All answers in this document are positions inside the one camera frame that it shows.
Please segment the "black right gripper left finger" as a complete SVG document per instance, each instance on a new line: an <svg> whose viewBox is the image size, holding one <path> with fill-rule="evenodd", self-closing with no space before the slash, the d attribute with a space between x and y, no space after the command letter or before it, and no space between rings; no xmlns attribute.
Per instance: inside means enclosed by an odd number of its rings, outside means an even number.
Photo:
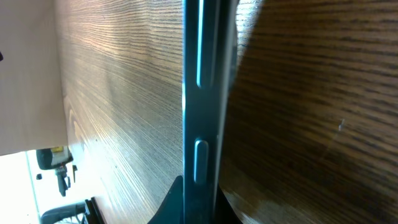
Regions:
<svg viewBox="0 0 398 224"><path fill-rule="evenodd" d="M183 223L183 177L177 176L148 224Z"/></svg>

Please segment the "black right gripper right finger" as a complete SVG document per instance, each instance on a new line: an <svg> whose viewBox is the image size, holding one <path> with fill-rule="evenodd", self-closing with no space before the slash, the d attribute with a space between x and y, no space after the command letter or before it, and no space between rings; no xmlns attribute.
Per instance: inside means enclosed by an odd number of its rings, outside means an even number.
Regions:
<svg viewBox="0 0 398 224"><path fill-rule="evenodd" d="M242 221L235 214L220 186L217 189L215 205L215 224L242 224Z"/></svg>

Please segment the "smartphone with teal screen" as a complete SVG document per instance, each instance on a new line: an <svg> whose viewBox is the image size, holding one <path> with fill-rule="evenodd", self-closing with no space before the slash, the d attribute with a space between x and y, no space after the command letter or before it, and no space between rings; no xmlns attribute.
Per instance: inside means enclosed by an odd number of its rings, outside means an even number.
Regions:
<svg viewBox="0 0 398 224"><path fill-rule="evenodd" d="M238 1L183 3L183 221L214 223Z"/></svg>

